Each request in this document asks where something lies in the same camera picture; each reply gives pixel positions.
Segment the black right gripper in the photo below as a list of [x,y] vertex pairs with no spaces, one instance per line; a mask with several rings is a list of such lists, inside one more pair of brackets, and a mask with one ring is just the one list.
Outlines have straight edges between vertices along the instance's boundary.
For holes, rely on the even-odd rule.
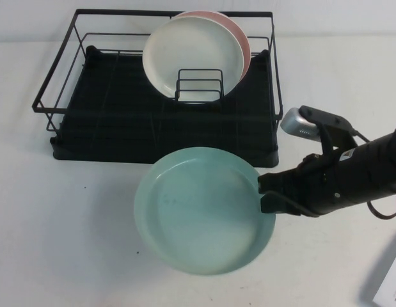
[[308,155],[296,167],[258,177],[262,213],[318,217],[341,209],[334,167],[339,150],[328,155]]

